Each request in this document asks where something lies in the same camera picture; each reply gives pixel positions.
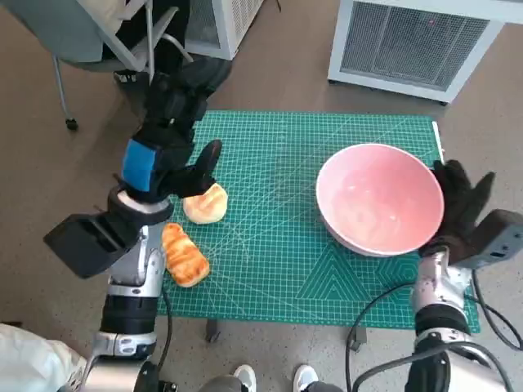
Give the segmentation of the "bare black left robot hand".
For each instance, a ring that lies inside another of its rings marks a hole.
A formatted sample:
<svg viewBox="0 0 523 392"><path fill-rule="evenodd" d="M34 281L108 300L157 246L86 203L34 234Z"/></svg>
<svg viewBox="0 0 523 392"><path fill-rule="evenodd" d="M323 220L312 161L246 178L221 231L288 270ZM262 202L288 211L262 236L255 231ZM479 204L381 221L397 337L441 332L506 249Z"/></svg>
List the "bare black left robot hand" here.
<svg viewBox="0 0 523 392"><path fill-rule="evenodd" d="M145 118L128 141L120 185L136 201L158 203L169 195L188 198L205 194L222 142L207 143L195 163L195 124L203 119L208 98L229 77L232 63L198 58L175 74L157 72L145 100Z"/></svg>

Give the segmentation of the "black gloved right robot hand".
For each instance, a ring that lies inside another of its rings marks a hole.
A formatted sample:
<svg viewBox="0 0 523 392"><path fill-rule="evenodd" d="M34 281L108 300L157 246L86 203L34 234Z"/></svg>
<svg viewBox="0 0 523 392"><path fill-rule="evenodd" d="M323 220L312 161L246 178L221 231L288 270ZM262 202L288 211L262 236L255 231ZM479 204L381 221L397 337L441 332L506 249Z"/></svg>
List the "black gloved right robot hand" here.
<svg viewBox="0 0 523 392"><path fill-rule="evenodd" d="M489 201L495 173L488 172L473 185L463 165L454 159L446 163L435 161L432 173L444 196L444 215L436 234L420 247L418 254L425 257L448 249L450 256L459 261L472 252L469 237Z"/></svg>

